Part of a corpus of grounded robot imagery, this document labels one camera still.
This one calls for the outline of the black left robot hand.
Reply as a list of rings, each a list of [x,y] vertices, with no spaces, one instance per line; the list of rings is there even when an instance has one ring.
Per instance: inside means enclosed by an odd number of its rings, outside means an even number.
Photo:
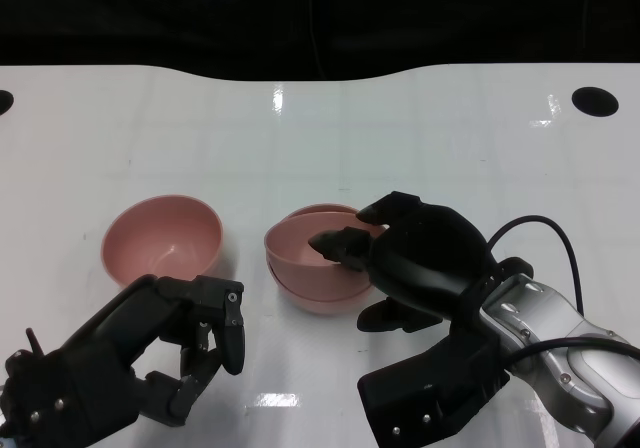
[[[121,365],[132,364],[159,339],[180,347],[180,377],[154,371],[133,379],[139,413],[170,427],[185,424],[195,401],[220,368],[242,372],[244,285],[199,275],[191,281],[144,275],[82,325],[65,349],[109,343]]]

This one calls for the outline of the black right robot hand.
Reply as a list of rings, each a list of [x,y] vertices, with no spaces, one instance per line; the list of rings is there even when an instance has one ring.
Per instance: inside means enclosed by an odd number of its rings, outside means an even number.
[[[315,234],[309,246],[325,259],[363,272],[386,299],[364,309],[362,332],[407,333],[452,321],[469,291],[498,271],[482,233],[452,208],[393,191],[356,214],[377,237],[345,227]]]

